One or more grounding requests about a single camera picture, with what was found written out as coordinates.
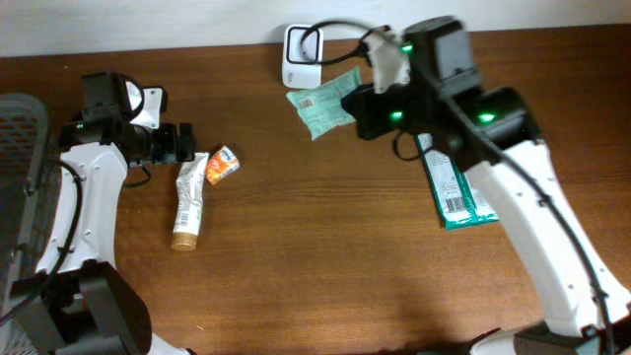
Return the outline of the white cream tube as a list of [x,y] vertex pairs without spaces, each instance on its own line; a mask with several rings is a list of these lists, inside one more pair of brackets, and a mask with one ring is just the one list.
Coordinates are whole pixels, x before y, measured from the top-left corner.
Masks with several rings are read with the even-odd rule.
[[181,164],[175,181],[178,204],[171,247],[195,250],[203,215],[203,184],[209,154],[195,153],[194,159]]

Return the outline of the light green wipes packet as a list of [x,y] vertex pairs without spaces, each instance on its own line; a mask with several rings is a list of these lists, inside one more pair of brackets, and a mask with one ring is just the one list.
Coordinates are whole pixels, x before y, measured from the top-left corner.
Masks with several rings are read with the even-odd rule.
[[355,122],[341,100],[363,83],[358,66],[315,89],[289,92],[286,97],[297,110],[312,140],[338,127]]

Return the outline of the orange snack packet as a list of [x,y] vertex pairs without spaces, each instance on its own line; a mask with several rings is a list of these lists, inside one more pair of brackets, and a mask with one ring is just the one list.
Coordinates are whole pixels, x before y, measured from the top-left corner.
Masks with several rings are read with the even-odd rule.
[[205,175],[211,184],[217,184],[220,180],[237,171],[241,166],[235,153],[227,146],[222,146],[209,159],[206,165]]

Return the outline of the green 3M gloves package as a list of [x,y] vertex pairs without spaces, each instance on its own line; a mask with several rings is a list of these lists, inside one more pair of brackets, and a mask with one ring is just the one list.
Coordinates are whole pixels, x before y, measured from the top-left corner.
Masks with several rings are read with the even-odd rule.
[[499,221],[494,209],[456,164],[447,155],[434,150],[430,134],[418,135],[416,143],[447,231]]

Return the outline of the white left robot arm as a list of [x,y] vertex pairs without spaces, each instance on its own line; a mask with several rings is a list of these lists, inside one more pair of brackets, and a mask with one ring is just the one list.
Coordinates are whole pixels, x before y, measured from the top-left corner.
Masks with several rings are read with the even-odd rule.
[[115,267],[120,192],[133,167],[188,162],[187,123],[163,123],[168,95],[102,72],[58,136],[43,102],[1,99],[1,350],[172,354]]

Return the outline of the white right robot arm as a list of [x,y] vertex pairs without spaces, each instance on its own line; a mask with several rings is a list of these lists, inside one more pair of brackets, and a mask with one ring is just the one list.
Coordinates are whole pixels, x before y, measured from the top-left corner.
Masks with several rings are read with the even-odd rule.
[[497,214],[526,268],[541,320],[497,328],[461,354],[623,354],[630,294],[596,252],[555,174],[530,109],[514,89],[487,91],[467,31],[451,16],[397,34],[367,27],[374,80],[342,105],[372,140],[391,131],[429,134]]

